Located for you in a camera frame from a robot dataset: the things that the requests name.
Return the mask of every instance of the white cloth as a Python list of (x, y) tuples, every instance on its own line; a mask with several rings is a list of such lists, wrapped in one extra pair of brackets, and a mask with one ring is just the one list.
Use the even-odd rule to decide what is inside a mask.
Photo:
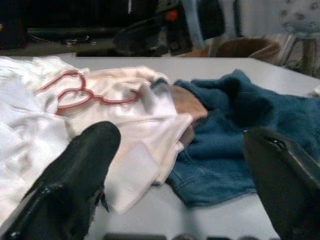
[[(0, 62), (0, 79), (17, 72), (19, 76), (25, 76), (23, 82), (32, 91), (62, 72), (75, 69), (52, 57), (35, 58), (27, 63), (12, 61), (14, 64), (6, 62), (5, 66)], [(152, 183), (162, 184), (167, 179), (177, 154), (183, 149), (179, 139), (191, 124), (192, 116), (177, 114), (166, 84), (150, 89), (155, 80), (167, 77), (147, 67), (94, 72), (83, 69), (81, 72), (87, 79), (86, 87), (96, 95), (103, 95), (109, 100), (122, 100), (131, 98), (133, 93), (130, 90), (133, 89), (139, 91), (141, 96), (137, 102), (121, 105), (102, 105), (93, 101), (86, 107), (65, 113), (76, 134), (100, 121), (110, 121), (119, 128), (121, 143), (109, 168), (105, 193), (108, 204), (116, 212), (123, 213), (141, 198)], [(78, 77), (67, 76), (36, 96), (46, 109), (54, 111), (57, 100), (53, 96), (67, 88), (78, 88), (80, 83)], [(68, 94), (60, 105), (75, 103), (83, 98), (85, 96), (81, 94)]]
[(0, 225), (70, 141), (65, 119), (46, 110), (19, 78), (0, 80)]

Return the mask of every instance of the blue towel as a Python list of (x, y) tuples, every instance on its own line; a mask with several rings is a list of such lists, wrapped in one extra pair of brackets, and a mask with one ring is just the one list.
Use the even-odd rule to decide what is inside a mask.
[(179, 80), (175, 85), (192, 92), (208, 110), (167, 181), (188, 207), (212, 206), (255, 192), (243, 155), (246, 130), (267, 127), (319, 159), (318, 99), (263, 89), (240, 70), (219, 80)]

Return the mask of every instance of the gray table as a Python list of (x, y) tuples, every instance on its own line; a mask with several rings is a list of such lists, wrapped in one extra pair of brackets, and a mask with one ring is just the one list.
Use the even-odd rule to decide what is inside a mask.
[[(145, 65), (176, 79), (215, 79), (243, 70), (251, 81), (263, 88), (281, 94), (306, 96), (320, 84), (316, 78), (254, 59), (224, 58), (99, 58), (62, 55), (61, 58), (78, 68), (91, 70)], [(182, 202), (164, 184), (151, 187), (128, 212), (117, 215), (97, 208), (87, 240), (102, 239), (105, 233), (151, 233), (172, 239), (179, 233), (190, 233), (201, 239), (207, 236), (225, 236), (234, 240), (243, 236), (259, 240), (276, 238), (270, 220), (257, 195), (243, 196), (213, 207), (184, 207)]]

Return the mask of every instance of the pink hanger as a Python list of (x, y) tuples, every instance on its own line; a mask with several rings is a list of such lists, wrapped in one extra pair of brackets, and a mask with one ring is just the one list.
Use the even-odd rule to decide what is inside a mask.
[(108, 100), (108, 99), (104, 98), (104, 96), (102, 96), (102, 95), (95, 95), (95, 93), (92, 90), (86, 88), (87, 84), (86, 84), (85, 76), (76, 70), (68, 70), (68, 71), (64, 72), (62, 75), (60, 75), (57, 78), (53, 79), (52, 81), (48, 82), (46, 85), (39, 88), (34, 93), (37, 94), (39, 92), (43, 92), (43, 91), (49, 89), (52, 85), (57, 84), (60, 80), (62, 80), (66, 76), (80, 77), (81, 86), (78, 88), (67, 88), (67, 89), (63, 90), (57, 96), (58, 103), (69, 93), (86, 94), (87, 98), (84, 100), (78, 101), (76, 103), (59, 105), (57, 112), (56, 112), (57, 115), (63, 115), (68, 110), (74, 110), (77, 108), (81, 108), (93, 100), (99, 101), (99, 103), (101, 103), (103, 105), (118, 105), (118, 104), (131, 104), (131, 103), (136, 102), (140, 98), (139, 92), (134, 89), (130, 90), (130, 92), (134, 93), (134, 96), (131, 98), (128, 98), (128, 99), (124, 99), (124, 100)]

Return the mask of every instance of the clothing pile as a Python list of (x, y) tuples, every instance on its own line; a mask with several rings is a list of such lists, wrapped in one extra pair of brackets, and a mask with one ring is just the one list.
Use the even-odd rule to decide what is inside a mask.
[(71, 139), (100, 121), (121, 133), (104, 183), (118, 213), (166, 181), (187, 206), (255, 192), (242, 150), (251, 128), (279, 132), (319, 159), (317, 99), (262, 89), (240, 70), (167, 81), (145, 66), (90, 71), (58, 57), (0, 57), (0, 223)]

